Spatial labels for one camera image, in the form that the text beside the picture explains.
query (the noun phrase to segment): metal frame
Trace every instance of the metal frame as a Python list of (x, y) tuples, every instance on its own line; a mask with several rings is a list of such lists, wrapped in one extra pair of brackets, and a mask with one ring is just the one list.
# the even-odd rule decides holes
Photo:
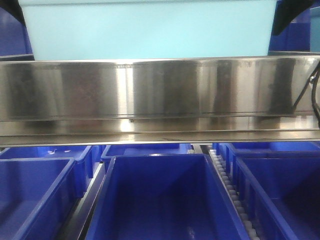
[(0, 146), (320, 140), (319, 55), (0, 62)]

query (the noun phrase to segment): blue plastic bin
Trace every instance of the blue plastic bin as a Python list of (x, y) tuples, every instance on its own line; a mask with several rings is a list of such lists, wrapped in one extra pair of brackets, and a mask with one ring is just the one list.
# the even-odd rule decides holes
[(220, 154), (226, 161), (226, 172), (236, 184), (237, 169), (233, 167), (237, 158), (285, 158), (320, 156), (320, 146), (314, 142), (235, 142), (220, 143)]
[(0, 160), (0, 239), (52, 240), (77, 201), (74, 159)]
[(0, 152), (0, 159), (20, 158), (74, 158), (77, 196), (83, 197), (93, 177), (93, 165), (100, 161), (101, 155), (98, 145), (9, 147)]
[(189, 143), (156, 143), (156, 144), (121, 144), (106, 146), (101, 160), (104, 162), (105, 171), (114, 156), (141, 156), (149, 154), (187, 154), (192, 149)]
[(239, 199), (260, 239), (320, 239), (320, 158), (238, 159)]
[(27, 29), (0, 7), (0, 56), (31, 53)]
[(204, 154), (118, 156), (87, 240), (249, 240)]
[(272, 35), (269, 51), (310, 51), (310, 9), (300, 13), (278, 36)]

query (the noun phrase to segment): metal bar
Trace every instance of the metal bar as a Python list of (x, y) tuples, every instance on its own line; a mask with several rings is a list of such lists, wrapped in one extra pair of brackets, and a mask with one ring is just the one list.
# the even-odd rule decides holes
[(3, 61), (0, 146), (316, 140), (311, 89), (294, 103), (319, 61)]

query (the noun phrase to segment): black cable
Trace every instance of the black cable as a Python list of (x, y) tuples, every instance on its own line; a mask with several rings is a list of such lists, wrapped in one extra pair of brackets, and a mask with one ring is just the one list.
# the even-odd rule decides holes
[(320, 111), (319, 111), (319, 106), (318, 106), (317, 100), (316, 100), (317, 85), (319, 82), (319, 77), (320, 77), (320, 70), (316, 73), (316, 76), (314, 78), (314, 82), (312, 84), (311, 102), (312, 102), (312, 108), (314, 111), (314, 115), (316, 116), (316, 119), (318, 120), (318, 127), (320, 129)]
[(311, 104), (312, 104), (312, 109), (313, 109), (314, 115), (318, 121), (318, 127), (320, 129), (320, 106), (317, 104), (317, 100), (316, 100), (317, 86), (318, 86), (319, 78), (320, 78), (320, 61), (316, 65), (316, 67), (314, 68), (313, 72), (308, 77), (302, 91), (300, 92), (299, 96), (297, 97), (296, 101), (294, 102), (292, 109), (293, 109), (293, 112), (296, 111), (300, 100), (302, 99), (305, 92), (307, 91), (309, 84), (311, 84), (312, 85)]
[(308, 79), (307, 79), (302, 91), (300, 92), (299, 96), (295, 100), (295, 102), (294, 102), (294, 104), (292, 106), (293, 112), (296, 111), (297, 106), (298, 106), (300, 100), (302, 99), (302, 97), (304, 96), (305, 92), (307, 91), (309, 84), (313, 83), (313, 79), (316, 77), (316, 74), (319, 71), (320, 71), (320, 62), (316, 65), (316, 67), (314, 68), (313, 72), (308, 77)]

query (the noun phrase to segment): light blue bin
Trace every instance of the light blue bin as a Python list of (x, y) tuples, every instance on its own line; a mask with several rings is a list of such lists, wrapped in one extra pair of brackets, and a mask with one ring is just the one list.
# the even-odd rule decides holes
[(320, 52), (320, 6), (310, 9), (311, 33), (310, 51)]
[(19, 0), (36, 60), (265, 56), (276, 0)]

